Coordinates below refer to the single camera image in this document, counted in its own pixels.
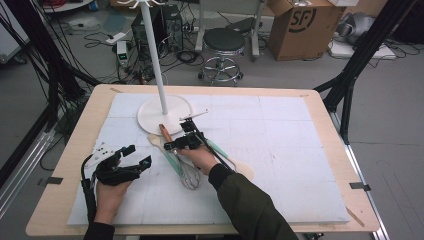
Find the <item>white paper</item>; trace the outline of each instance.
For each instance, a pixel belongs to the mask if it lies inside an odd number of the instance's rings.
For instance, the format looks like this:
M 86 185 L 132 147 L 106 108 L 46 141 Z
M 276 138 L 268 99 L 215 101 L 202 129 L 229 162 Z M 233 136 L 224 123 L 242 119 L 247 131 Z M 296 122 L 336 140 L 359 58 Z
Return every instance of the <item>white paper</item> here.
M 136 152 L 121 159 L 122 166 L 152 156 L 151 168 L 128 189 L 114 224 L 230 223 L 207 178 L 202 176 L 198 189 L 186 189 L 163 154 L 150 144 L 148 133 L 138 125 L 138 109 L 153 96 L 117 94 L 96 141 L 96 147 L 104 142 L 114 149 L 134 144 Z M 253 183 L 271 196 L 289 223 L 349 221 L 302 98 L 182 97 L 192 104 L 194 114 L 208 109 L 209 113 L 194 119 L 199 130 L 234 159 L 255 170 Z M 91 176 L 94 168 L 86 171 L 86 175 Z M 79 188 L 68 224 L 87 224 L 84 201 Z

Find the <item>sleeve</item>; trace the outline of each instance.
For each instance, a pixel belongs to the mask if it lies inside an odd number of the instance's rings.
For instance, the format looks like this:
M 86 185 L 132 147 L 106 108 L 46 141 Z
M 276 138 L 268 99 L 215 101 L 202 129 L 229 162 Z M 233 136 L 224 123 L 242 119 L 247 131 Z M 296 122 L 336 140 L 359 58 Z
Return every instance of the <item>sleeve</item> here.
M 112 225 L 92 222 L 88 225 L 84 240 L 112 240 L 115 227 Z
M 243 175 L 217 164 L 209 173 L 209 182 L 243 239 L 298 239 L 271 197 Z

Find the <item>white pole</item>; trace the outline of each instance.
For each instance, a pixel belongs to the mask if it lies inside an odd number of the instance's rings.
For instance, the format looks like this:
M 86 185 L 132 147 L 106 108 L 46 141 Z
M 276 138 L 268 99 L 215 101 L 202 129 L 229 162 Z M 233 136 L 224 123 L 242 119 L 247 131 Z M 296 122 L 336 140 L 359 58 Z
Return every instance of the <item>white pole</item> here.
M 168 114 L 168 106 L 166 105 L 165 91 L 163 89 L 162 72 L 160 70 L 158 53 L 156 51 L 155 35 L 153 33 L 152 19 L 150 18 L 149 6 L 145 2 L 141 2 L 141 14 L 143 15 L 144 27 L 146 28 L 147 42 L 149 44 L 150 57 L 152 58 L 153 70 L 155 73 L 156 84 L 159 90 L 160 103 L 162 105 L 163 115 Z

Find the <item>computer tower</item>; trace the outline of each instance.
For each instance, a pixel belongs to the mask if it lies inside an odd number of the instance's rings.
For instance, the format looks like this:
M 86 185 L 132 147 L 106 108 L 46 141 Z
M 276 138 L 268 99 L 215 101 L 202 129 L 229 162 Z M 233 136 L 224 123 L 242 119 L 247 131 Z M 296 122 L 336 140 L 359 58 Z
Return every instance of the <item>computer tower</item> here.
M 150 18 L 152 20 L 153 33 L 155 35 L 156 44 L 159 44 L 167 37 L 166 29 L 162 20 L 162 11 L 160 6 L 149 8 Z M 146 29 L 144 27 L 143 15 L 139 12 L 131 24 L 134 40 L 139 47 L 148 46 Z
M 183 50 L 183 21 L 177 5 L 166 5 L 162 7 L 163 19 L 166 26 L 168 50 L 178 52 Z

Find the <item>white stand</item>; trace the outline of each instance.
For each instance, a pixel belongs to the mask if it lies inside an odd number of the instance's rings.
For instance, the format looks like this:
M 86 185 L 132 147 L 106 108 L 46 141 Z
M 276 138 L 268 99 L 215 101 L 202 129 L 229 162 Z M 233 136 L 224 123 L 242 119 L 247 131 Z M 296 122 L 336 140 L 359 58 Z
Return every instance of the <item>white stand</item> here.
M 137 120 L 140 126 L 147 132 L 162 135 L 159 123 L 165 125 L 170 134 L 180 132 L 179 119 L 192 113 L 189 102 L 176 95 L 167 95 L 168 114 L 162 114 L 160 96 L 155 96 L 141 105 L 137 113 Z
M 152 19 L 150 17 L 150 5 L 148 0 L 135 0 L 135 5 L 130 7 L 136 8 L 138 3 L 141 7 L 141 14 L 143 16 L 144 27 L 146 28 L 147 42 L 149 44 L 150 57 L 152 58 L 153 71 L 155 73 L 155 79 L 159 90 L 159 99 L 154 97 L 149 101 L 145 102 L 139 109 L 137 117 L 140 126 L 149 133 L 160 135 L 159 124 L 164 124 L 170 134 L 180 132 L 182 129 L 179 125 L 179 119 L 192 114 L 191 105 L 183 98 L 178 96 L 165 96 L 162 82 L 162 72 L 160 70 L 159 58 L 156 51 L 156 41 L 153 33 Z M 171 105 L 167 105 L 167 99 L 172 102 Z

